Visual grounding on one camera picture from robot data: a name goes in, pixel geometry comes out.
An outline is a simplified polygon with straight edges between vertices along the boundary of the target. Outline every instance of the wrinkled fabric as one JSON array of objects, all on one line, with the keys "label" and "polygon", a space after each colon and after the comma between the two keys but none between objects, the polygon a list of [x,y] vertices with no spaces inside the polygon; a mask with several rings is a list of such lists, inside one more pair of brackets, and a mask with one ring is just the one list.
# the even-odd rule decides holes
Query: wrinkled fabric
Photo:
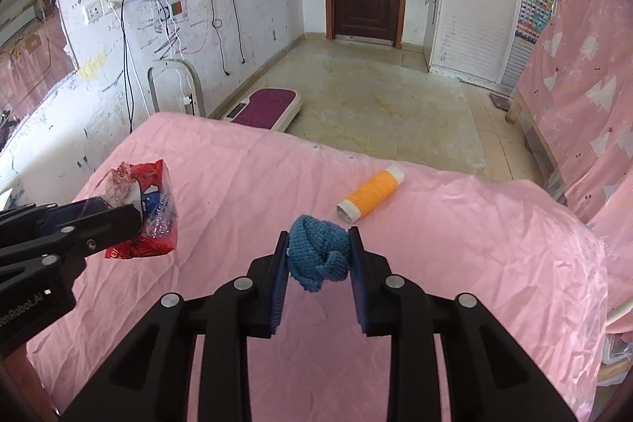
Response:
[{"label": "wrinkled fabric", "polygon": [[[608,307],[633,297],[633,0],[561,0],[518,82],[568,206],[605,243]],[[633,314],[609,327],[633,329]]]},{"label": "wrinkled fabric", "polygon": [[[77,307],[35,337],[30,358],[61,410],[160,297],[213,293],[271,254],[301,214],[343,225],[336,204],[392,162],[288,134],[157,114],[93,174],[164,159],[180,216],[178,247],[129,261],[88,258]],[[482,183],[399,163],[406,182],[358,221],[369,251],[425,291],[470,291],[586,420],[606,315],[604,249],[571,212],[528,181]],[[249,340],[253,420],[382,422],[390,343],[365,338],[349,280],[308,293],[290,281],[271,340]],[[199,369],[200,353],[194,357]],[[194,375],[189,420],[194,421]]]}]

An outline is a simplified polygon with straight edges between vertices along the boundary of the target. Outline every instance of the tiled floor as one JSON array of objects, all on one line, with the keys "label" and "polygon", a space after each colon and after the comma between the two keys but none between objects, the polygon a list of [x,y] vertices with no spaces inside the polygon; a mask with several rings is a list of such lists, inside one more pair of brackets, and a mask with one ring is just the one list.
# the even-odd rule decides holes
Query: tiled floor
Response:
[{"label": "tiled floor", "polygon": [[497,182],[530,180],[539,186],[543,178],[533,154],[525,148],[520,124],[505,121],[506,112],[495,107],[489,92],[462,83],[477,132],[483,145],[490,179]]},{"label": "tiled floor", "polygon": [[306,40],[253,89],[264,86],[301,94],[287,132],[307,140],[497,182],[542,183],[520,127],[505,122],[487,92],[426,73],[419,53]]}]

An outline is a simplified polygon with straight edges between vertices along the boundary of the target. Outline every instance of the electrical outlet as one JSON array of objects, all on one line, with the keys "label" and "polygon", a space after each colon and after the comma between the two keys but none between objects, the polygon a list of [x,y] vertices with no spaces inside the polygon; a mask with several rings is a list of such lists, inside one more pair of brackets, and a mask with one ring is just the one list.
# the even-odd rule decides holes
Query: electrical outlet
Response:
[{"label": "electrical outlet", "polygon": [[112,12],[113,9],[119,9],[121,7],[120,0],[101,0],[101,7],[103,8],[103,14],[107,15]]},{"label": "electrical outlet", "polygon": [[101,0],[96,0],[90,4],[83,5],[83,18],[86,24],[90,24],[103,15]]}]

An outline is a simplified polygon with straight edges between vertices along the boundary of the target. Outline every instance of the blue crocheted item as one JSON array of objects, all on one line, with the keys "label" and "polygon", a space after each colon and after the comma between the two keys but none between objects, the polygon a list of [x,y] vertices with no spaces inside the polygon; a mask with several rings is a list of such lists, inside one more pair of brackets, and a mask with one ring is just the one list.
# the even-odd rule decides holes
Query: blue crocheted item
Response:
[{"label": "blue crocheted item", "polygon": [[290,228],[287,263],[304,289],[319,291],[323,281],[344,281],[349,271],[349,239],[331,222],[301,215]]}]

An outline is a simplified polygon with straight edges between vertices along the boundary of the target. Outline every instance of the wire hanging on wall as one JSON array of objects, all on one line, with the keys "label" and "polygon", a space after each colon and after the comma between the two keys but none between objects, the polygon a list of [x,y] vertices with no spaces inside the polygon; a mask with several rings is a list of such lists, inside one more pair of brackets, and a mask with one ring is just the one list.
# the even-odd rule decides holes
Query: wire hanging on wall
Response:
[{"label": "wire hanging on wall", "polygon": [[155,0],[155,1],[160,6],[161,11],[165,14],[165,19],[164,20],[160,18],[160,14],[158,15],[158,19],[160,20],[161,25],[162,25],[163,22],[166,24],[165,25],[165,29],[167,30],[167,36],[169,36],[169,25],[167,25],[167,20],[169,19],[169,12],[167,11],[167,8],[165,8],[163,6],[163,3],[161,3],[159,0]]},{"label": "wire hanging on wall", "polygon": [[237,6],[235,5],[235,0],[233,0],[233,12],[235,12],[235,22],[237,23],[237,40],[239,41],[239,52],[242,55],[242,64],[246,63],[246,59],[244,58],[244,51],[242,50],[242,32],[239,28],[239,18],[237,16]]},{"label": "wire hanging on wall", "polygon": [[[132,82],[130,80],[130,71],[127,65],[127,38],[125,37],[125,21],[123,19],[123,6],[125,0],[121,0],[121,32],[123,33],[123,87],[125,89],[125,105],[127,106],[127,116],[130,122],[130,134],[132,134],[132,121],[134,120],[134,94],[132,93]],[[132,103],[130,102],[127,88],[130,86],[130,97],[132,97]]]},{"label": "wire hanging on wall", "polygon": [[230,76],[224,64],[224,51],[222,50],[222,38],[220,36],[220,32],[218,31],[218,29],[222,27],[222,20],[215,18],[215,6],[213,5],[213,0],[211,0],[211,26],[213,26],[213,29],[215,29],[215,33],[218,35],[218,41],[220,42],[220,57],[222,58],[222,70],[224,70],[224,73],[227,76]]}]

